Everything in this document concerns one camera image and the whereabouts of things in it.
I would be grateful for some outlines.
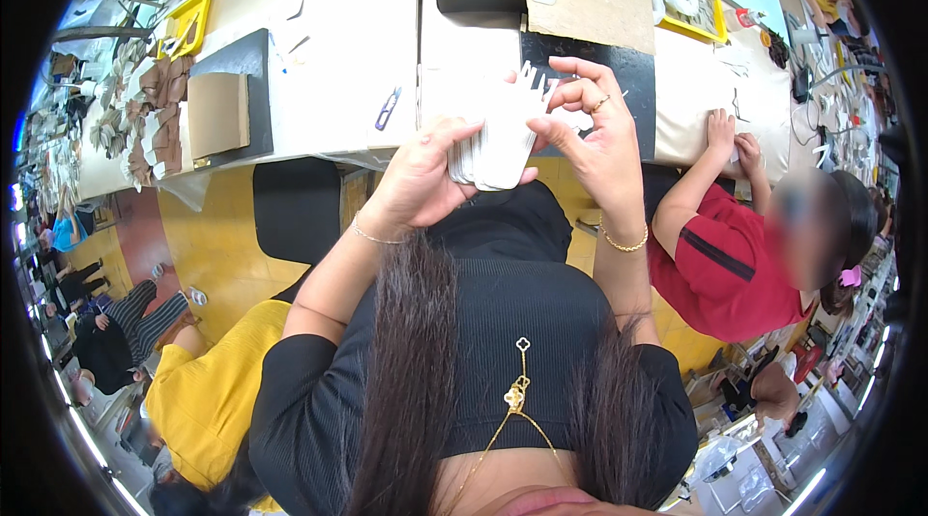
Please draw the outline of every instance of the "chair seat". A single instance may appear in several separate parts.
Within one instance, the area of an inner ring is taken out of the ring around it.
[[[266,255],[317,265],[342,235],[342,178],[334,162],[259,163],[251,189],[258,246]]]

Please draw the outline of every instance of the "gold bracelet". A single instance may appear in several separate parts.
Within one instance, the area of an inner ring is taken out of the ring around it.
[[[365,234],[365,231],[362,230],[361,227],[357,226],[357,215],[358,215],[360,212],[361,212],[360,210],[358,210],[357,212],[355,212],[355,213],[354,213],[354,218],[352,218],[352,220],[351,220],[351,228],[352,228],[352,230],[354,231],[354,234],[356,234],[356,235],[358,235],[358,236],[360,236],[360,237],[362,237],[362,238],[366,238],[366,239],[368,239],[369,241],[371,241],[372,243],[377,243],[377,244],[402,244],[402,243],[403,243],[403,241],[382,241],[382,240],[380,240],[380,239],[375,239],[374,237],[368,236],[367,234]]]
[[[612,245],[612,248],[618,249],[623,253],[633,253],[634,251],[640,249],[648,241],[648,223],[644,225],[644,238],[641,239],[641,242],[635,246],[623,246],[618,244],[612,238],[609,237],[609,232],[606,232],[606,227],[602,225],[602,214],[599,215],[599,230],[602,231],[602,235],[606,237],[606,242]]]

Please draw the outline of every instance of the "white table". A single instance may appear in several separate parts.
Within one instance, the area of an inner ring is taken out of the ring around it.
[[[212,0],[197,60],[262,27],[269,28],[274,37],[282,36],[275,31],[283,32],[281,23],[299,8],[299,1]],[[321,155],[382,166],[392,150],[378,149],[400,145],[416,131],[420,120],[437,114],[458,115],[460,91],[485,75],[502,74],[520,65],[519,18],[514,15],[446,15],[438,11],[435,0],[422,0],[417,23],[416,0],[303,1],[301,19],[306,23],[299,26],[311,38],[305,64],[287,63],[286,73],[272,69],[269,79],[274,152],[237,163]],[[756,50],[752,46],[756,35],[754,30],[745,30],[731,37],[734,44],[750,52]],[[693,162],[704,147],[707,112],[713,107],[730,108],[734,86],[763,81],[755,93],[769,92],[777,98],[754,100],[760,108],[755,108],[757,121],[743,129],[776,151],[768,158],[768,174],[774,181],[779,179],[789,158],[789,75],[777,70],[762,53],[761,58],[748,59],[753,77],[738,80],[713,58],[712,46],[661,29],[655,29],[655,37],[659,47],[655,58],[656,161]],[[707,84],[706,66],[711,67],[713,79],[723,81]],[[399,103],[387,130],[378,132],[373,120],[395,86],[403,88]],[[693,87],[700,88],[702,97],[687,98],[692,93],[687,88]],[[92,106],[86,127],[100,114],[99,106]],[[85,135],[81,197],[130,187],[120,162],[93,151]],[[182,172],[173,179],[193,168],[186,112],[181,116],[181,142]]]

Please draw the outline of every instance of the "black mat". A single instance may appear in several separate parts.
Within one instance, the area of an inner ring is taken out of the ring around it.
[[[247,160],[274,151],[270,94],[267,89],[267,58],[267,29],[258,29],[191,67],[191,77],[212,72],[248,73],[249,144],[244,148],[210,156],[210,165],[206,167]],[[190,131],[194,132],[196,128],[190,128]]]
[[[548,67],[548,58],[579,57],[608,65],[615,73],[622,91],[628,90],[625,103],[638,131],[638,151],[642,160],[654,159],[654,124],[657,110],[654,104],[654,56],[625,46],[600,45],[567,37],[519,33],[522,61],[529,60],[547,78],[563,77]],[[539,156],[560,156],[549,146]]]
[[[342,234],[334,162],[298,158],[254,166],[254,229],[268,256],[317,265]]]

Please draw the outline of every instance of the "striped pants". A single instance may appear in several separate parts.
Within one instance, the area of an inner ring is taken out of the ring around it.
[[[158,286],[147,279],[129,290],[124,299],[111,302],[104,313],[122,328],[132,350],[133,365],[148,359],[158,339],[188,308],[187,298],[179,290],[161,306],[145,315],[145,309],[155,300]]]

